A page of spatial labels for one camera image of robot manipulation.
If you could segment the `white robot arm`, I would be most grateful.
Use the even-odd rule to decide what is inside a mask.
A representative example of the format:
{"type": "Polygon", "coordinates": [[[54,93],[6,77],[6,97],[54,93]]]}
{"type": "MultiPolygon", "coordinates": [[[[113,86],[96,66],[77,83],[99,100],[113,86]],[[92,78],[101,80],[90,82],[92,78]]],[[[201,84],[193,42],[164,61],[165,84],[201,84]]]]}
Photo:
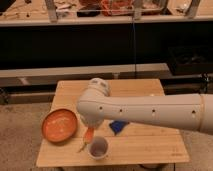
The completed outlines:
{"type": "Polygon", "coordinates": [[[93,78],[76,108],[91,126],[108,119],[213,135],[213,94],[113,97],[107,81],[93,78]]]}

